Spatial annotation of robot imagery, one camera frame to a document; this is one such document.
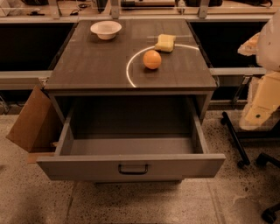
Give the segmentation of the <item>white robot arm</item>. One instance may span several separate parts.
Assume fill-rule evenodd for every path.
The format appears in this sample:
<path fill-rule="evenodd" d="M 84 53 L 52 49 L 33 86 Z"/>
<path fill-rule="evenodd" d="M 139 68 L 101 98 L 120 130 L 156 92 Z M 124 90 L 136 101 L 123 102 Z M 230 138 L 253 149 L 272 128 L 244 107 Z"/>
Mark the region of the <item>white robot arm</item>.
<path fill-rule="evenodd" d="M 239 121 L 243 130 L 255 130 L 280 107 L 280 10 L 237 52 L 245 56 L 255 55 L 256 63 L 267 71 L 258 81 L 256 92 Z"/>

